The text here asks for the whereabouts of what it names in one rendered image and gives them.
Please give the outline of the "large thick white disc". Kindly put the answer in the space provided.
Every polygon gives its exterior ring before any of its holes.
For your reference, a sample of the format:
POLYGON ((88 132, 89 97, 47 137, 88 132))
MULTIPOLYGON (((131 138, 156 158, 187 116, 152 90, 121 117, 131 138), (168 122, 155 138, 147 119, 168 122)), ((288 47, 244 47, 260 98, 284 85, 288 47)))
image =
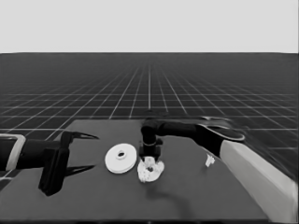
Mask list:
POLYGON ((105 165, 113 174, 124 174, 135 166, 136 160, 135 147, 128 143, 120 143, 107 152, 105 165))

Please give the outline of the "white round carrier with pins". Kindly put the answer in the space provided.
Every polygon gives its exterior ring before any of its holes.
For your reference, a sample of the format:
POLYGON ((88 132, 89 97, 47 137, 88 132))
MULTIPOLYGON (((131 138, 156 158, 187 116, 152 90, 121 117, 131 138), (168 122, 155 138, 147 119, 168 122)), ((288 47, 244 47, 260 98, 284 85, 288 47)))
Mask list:
POLYGON ((146 168, 143 171, 137 170, 137 173, 138 174, 148 173, 149 174, 148 182, 153 182, 153 181, 157 180, 160 177, 160 175, 156 172, 156 162, 151 166, 148 166, 146 163, 145 163, 145 165, 146 165, 146 168))

